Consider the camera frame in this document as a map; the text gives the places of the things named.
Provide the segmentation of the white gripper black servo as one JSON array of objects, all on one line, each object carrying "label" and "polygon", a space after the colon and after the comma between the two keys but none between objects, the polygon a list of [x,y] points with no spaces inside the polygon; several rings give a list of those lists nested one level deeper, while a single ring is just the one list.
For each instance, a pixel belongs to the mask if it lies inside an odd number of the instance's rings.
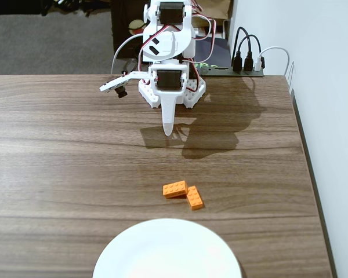
[{"label": "white gripper black servo", "polygon": [[161,102],[162,127],[166,136],[173,131],[178,98],[183,97],[188,81],[188,64],[152,64],[149,66],[150,85]]}]

